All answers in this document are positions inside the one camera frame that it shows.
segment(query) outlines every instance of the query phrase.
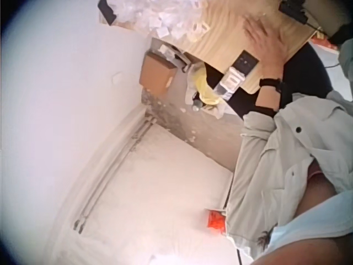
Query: wooden table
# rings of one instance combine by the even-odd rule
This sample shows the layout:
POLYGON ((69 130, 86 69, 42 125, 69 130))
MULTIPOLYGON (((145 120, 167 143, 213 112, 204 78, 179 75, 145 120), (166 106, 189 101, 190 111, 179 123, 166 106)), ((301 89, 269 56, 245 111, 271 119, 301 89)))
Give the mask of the wooden table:
MULTIPOLYGON (((314 30, 280 13, 279 4, 280 0, 208 0, 208 7, 202 18, 211 29, 201 40, 191 43, 186 37, 174 40, 171 36, 166 36, 162 40, 225 73, 243 50, 252 53, 239 18, 243 14, 252 14, 256 17, 265 15, 275 27, 280 28, 288 45, 290 59, 314 34, 314 30)), ((311 24, 317 25, 309 14, 307 16, 311 24)), ((106 23, 102 15, 100 19, 102 23, 106 23)), ((132 29, 129 23, 119 24, 116 21, 113 25, 132 29)), ((151 36, 158 38, 155 32, 152 32, 151 36)), ((250 94, 255 93, 259 89, 258 83, 261 78, 258 64, 248 75, 242 88, 250 94)))

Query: gray floor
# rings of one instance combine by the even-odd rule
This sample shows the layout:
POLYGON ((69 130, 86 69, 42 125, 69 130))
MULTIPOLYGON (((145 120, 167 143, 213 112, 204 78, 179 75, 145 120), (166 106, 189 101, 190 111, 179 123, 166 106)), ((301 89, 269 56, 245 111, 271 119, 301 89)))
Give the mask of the gray floor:
MULTIPOLYGON (((314 48, 325 66, 337 64, 337 54, 319 47, 314 48)), ((328 73, 334 89, 346 99, 352 100, 349 82, 343 76, 341 68, 330 68, 328 73)), ((166 95, 155 98, 143 90, 142 102, 148 105, 147 113, 154 115, 159 125, 233 171, 241 145, 242 120, 229 114, 217 120, 207 113, 194 112, 191 106, 185 104, 185 91, 186 74, 178 71, 166 95)))

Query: brown box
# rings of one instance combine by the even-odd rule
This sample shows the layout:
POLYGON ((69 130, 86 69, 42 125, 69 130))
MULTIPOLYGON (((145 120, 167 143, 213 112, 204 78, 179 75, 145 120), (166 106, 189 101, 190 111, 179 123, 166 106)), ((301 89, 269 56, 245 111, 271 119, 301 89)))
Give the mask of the brown box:
POLYGON ((177 67, 166 59, 148 52, 143 61, 140 84, 154 96, 167 92, 177 67))

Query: pile of plastic bags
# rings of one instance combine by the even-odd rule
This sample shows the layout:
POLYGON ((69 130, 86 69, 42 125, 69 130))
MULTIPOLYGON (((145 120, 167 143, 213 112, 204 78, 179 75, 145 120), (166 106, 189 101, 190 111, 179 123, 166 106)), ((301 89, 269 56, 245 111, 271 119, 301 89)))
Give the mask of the pile of plastic bags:
POLYGON ((119 23, 129 22, 143 34, 160 39, 187 38, 196 42, 210 27, 202 20, 207 0, 109 0, 119 23))

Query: black watch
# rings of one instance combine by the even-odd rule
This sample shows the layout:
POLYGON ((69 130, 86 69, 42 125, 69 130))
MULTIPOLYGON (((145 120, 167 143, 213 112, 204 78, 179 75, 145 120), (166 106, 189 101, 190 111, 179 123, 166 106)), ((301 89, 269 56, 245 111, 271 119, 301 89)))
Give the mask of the black watch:
POLYGON ((286 84, 283 83, 282 80, 272 79, 272 78, 260 79, 259 85, 260 87, 263 87, 263 86, 275 87, 278 93, 282 93, 283 89, 286 87, 286 84))

